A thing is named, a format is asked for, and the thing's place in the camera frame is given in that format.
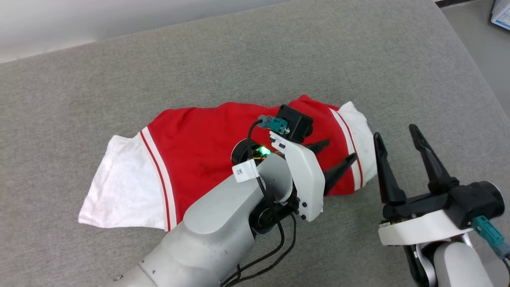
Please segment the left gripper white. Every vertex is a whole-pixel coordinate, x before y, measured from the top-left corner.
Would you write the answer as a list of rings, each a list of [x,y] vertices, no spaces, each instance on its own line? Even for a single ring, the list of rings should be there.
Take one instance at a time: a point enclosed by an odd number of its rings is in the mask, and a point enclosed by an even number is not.
[[[328,195],[356,162],[357,154],[348,155],[342,162],[323,173],[316,155],[330,145],[329,139],[310,143],[305,147],[270,132],[270,140],[271,145],[285,155],[296,196],[300,200],[299,214],[305,216],[306,221],[312,222],[323,210],[324,196]]]

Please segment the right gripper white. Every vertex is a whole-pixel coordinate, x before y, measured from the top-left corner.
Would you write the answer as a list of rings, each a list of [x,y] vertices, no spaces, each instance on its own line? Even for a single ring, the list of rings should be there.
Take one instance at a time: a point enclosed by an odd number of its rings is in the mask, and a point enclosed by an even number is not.
[[[388,162],[387,150],[379,132],[373,136],[384,220],[379,225],[379,238],[384,246],[409,246],[444,240],[472,231],[459,229],[444,211],[450,189],[459,180],[450,176],[418,126],[409,125],[414,147],[422,156],[428,175],[430,193],[406,198],[397,184]]]

